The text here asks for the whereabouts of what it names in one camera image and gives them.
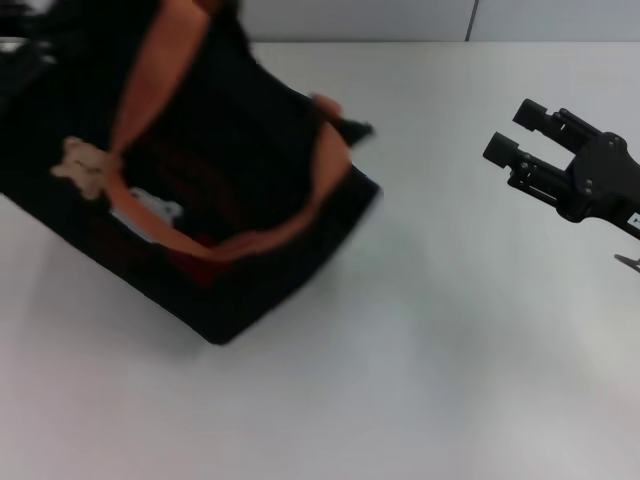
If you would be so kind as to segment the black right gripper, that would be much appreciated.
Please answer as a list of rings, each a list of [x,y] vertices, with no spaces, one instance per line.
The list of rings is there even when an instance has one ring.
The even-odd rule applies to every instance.
[[[510,169],[509,186],[550,205],[570,222],[596,218],[639,237],[639,164],[624,139],[611,132],[601,134],[565,108],[548,114],[530,99],[522,102],[513,122],[579,152],[567,174],[496,132],[483,157],[500,169]]]

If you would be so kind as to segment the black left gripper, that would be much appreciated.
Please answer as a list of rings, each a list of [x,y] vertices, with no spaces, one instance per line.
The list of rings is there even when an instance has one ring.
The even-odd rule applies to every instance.
[[[1,53],[2,150],[39,138],[42,96],[67,66],[62,58],[44,52]]]

